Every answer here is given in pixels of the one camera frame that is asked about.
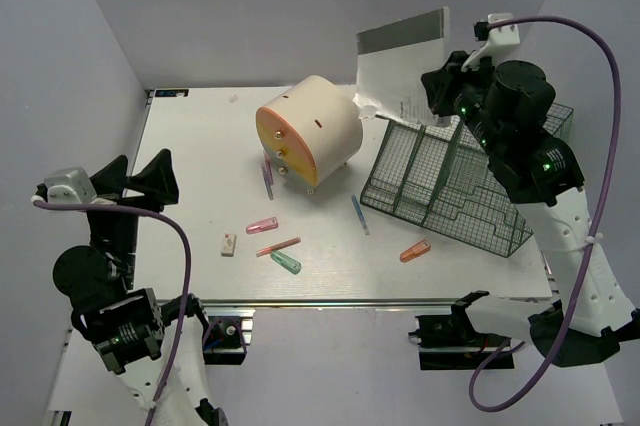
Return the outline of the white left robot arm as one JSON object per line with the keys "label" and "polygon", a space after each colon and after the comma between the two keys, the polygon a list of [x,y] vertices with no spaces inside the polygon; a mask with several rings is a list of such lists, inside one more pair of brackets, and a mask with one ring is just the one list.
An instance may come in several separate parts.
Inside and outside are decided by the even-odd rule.
{"label": "white left robot arm", "polygon": [[[126,387],[148,425],[225,425],[212,404],[205,374],[204,342],[211,320],[189,291],[192,252],[181,226],[163,215],[179,201],[169,150],[160,150],[136,175],[121,155],[94,175],[82,168],[45,179],[37,205],[85,213],[90,242],[56,260],[53,282],[71,304],[71,323],[105,368]],[[180,295],[159,304],[152,288],[131,289],[138,221],[146,217],[173,229],[184,250]]]}

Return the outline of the purple pen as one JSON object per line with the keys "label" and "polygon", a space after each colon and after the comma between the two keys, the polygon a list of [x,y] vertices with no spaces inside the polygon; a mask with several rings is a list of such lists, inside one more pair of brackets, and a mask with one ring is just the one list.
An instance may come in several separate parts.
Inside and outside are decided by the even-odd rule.
{"label": "purple pen", "polygon": [[274,195],[273,195],[273,186],[270,186],[265,178],[266,181],[266,188],[267,188],[267,194],[270,200],[274,199]]}

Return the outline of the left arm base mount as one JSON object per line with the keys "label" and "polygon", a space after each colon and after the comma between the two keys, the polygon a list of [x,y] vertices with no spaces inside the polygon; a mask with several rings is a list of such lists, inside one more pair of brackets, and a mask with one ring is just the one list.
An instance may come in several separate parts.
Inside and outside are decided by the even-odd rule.
{"label": "left arm base mount", "polygon": [[244,363],[253,331],[253,317],[239,315],[206,316],[203,357],[207,366],[240,366]]}

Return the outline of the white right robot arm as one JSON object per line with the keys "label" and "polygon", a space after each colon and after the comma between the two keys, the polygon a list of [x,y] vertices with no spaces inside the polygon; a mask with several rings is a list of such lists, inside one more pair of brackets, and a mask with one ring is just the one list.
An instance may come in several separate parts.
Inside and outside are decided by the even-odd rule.
{"label": "white right robot arm", "polygon": [[525,219],[551,267],[559,297],[526,303],[474,291],[435,320],[427,347],[477,343],[485,335],[530,341],[547,355],[563,320],[570,324],[553,363],[604,362],[639,337],[639,311],[625,296],[589,228],[584,176],[569,145],[544,124],[555,90],[538,66],[519,60],[475,70],[452,53],[422,75],[431,112],[457,116],[488,157],[488,169]]}

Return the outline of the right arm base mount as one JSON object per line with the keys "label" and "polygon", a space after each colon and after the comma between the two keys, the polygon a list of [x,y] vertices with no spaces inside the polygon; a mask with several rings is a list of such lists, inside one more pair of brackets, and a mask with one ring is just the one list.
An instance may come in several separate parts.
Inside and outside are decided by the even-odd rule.
{"label": "right arm base mount", "polygon": [[511,339],[495,335],[467,333],[449,315],[415,317],[415,329],[408,340],[418,348],[421,371],[472,371],[506,342],[487,369],[514,368]]}

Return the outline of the white silver-spined booklet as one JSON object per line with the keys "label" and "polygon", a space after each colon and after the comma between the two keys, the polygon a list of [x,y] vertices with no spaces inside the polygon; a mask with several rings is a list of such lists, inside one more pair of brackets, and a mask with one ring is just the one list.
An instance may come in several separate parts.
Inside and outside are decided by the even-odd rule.
{"label": "white silver-spined booklet", "polygon": [[444,65],[449,34],[447,7],[359,32],[354,103],[361,116],[448,126],[430,111],[421,77]]}

